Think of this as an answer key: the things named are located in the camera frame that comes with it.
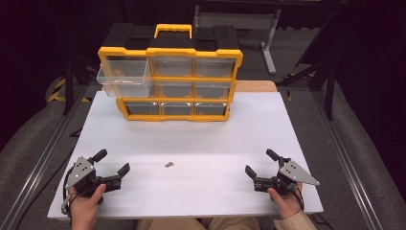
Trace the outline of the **open clear plastic drawer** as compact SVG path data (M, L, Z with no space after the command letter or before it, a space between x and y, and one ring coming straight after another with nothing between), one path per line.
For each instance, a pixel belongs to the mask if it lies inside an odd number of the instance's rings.
M147 98L151 72L146 58L108 58L101 62L97 81L111 98Z

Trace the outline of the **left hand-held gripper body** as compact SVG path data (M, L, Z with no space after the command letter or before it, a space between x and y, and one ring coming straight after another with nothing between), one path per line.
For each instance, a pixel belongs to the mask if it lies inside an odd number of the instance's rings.
M101 184L106 185L105 191L112 192L121 189L122 177L118 174L102 177L96 176L92 157L85 159L80 156L71 170L67 173L67 180L64 182L64 189L74 187L82 196L90 197Z

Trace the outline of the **wooden table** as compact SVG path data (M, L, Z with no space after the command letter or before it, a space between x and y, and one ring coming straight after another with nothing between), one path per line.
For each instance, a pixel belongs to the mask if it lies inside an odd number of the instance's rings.
M270 80L239 80L236 92L277 92L277 87Z

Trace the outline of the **person's khaki trouser legs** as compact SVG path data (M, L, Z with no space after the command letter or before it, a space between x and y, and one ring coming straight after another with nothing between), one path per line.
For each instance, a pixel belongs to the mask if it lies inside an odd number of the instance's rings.
M137 230L261 230L253 217L142 219Z

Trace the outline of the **black tripod stand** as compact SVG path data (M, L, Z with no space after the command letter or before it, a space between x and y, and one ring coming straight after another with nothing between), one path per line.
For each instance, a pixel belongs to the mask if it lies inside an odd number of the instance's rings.
M97 74L98 66L81 56L70 56L64 67L65 78L65 108L67 115L75 102L75 88L88 86Z
M276 83L277 86L287 86L313 74L307 87L311 91L319 91L324 84L327 85L325 112L330 120L332 120L335 83L334 65L340 43L340 33L337 31L338 23L339 16L332 13L296 63L296 66L307 64L308 67L294 75L287 75L282 81Z

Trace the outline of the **yellow black organizer cabinet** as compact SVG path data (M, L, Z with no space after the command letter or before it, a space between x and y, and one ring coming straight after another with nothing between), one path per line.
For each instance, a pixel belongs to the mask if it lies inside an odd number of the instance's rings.
M237 86L237 71L243 60L236 29L231 26L194 28L184 24L158 24L138 26L117 23L98 50L101 60L108 58L146 58L149 61L151 84L154 80L150 60L153 57L234 58L233 85L225 116L152 116L128 115L123 101L149 101L147 98L114 98L116 105L129 121L194 121L223 122L229 119L231 103Z

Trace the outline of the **grey metal stand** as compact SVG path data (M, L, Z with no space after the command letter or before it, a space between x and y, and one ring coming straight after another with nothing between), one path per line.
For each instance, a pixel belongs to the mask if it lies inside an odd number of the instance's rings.
M233 26L240 30L267 31L267 38L260 44L260 47L268 72L271 75L275 75L277 70L271 56L270 47L275 31L277 30L280 15L280 10L274 10L272 13L268 14L203 12L202 6L195 6L193 25L196 28L209 28L215 25L226 25Z

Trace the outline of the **white board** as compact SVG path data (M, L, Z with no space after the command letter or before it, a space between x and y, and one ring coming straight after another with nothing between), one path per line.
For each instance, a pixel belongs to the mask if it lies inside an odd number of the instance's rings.
M237 92L226 122L128 121L114 99L99 92L72 157L106 149L99 176L130 166L119 191L105 195L98 215L106 219L203 218L275 215L266 193L246 174L278 171L266 150L307 165L278 92ZM168 162L174 166L165 168Z

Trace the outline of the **person's left hand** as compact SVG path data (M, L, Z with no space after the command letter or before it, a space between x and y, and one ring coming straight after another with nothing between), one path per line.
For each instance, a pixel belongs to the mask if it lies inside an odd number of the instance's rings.
M70 211L74 223L90 223L96 220L98 202L102 198L105 189L105 184L99 185L90 197L81 195L75 188L68 190L68 194L72 196Z

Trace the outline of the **grid of closed transparent bins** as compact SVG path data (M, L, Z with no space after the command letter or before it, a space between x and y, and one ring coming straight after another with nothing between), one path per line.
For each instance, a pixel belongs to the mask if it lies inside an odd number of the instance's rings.
M225 116L234 58L153 57L149 101L123 101L128 115Z

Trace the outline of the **person's right hand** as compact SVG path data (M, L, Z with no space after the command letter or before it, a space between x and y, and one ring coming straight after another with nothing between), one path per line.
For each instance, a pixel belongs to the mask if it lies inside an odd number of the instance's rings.
M297 189L295 190L297 195L288 196L280 196L280 194L273 188L269 188L267 190L267 193L278 206L281 219L289 219L302 210L302 188L303 184L301 182L298 182Z

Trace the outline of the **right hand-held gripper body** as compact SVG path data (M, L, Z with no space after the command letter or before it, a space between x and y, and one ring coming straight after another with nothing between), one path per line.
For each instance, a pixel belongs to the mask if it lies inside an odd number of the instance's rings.
M272 159L279 164L276 176L270 178L259 177L253 172L254 190L266 192L269 188L276 190L281 196L295 194L298 182L319 186L320 182L297 162L290 158L274 155Z

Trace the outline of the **aluminium rail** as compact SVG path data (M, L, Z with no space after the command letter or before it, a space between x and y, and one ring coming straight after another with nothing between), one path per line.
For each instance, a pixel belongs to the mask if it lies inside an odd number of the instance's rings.
M46 103L0 151L0 230L69 227L47 214L96 91L78 87L70 109Z
M353 166L347 149L341 139L341 136L335 124L328 118L325 112L325 104L319 92L311 92L314 103L327 127L328 133L336 148L336 155L340 162L341 168L344 171L347 181L350 184L350 189L362 213L362 216L370 230L383 230L382 224L372 207L369 196L366 193L365 187L360 180L360 177Z

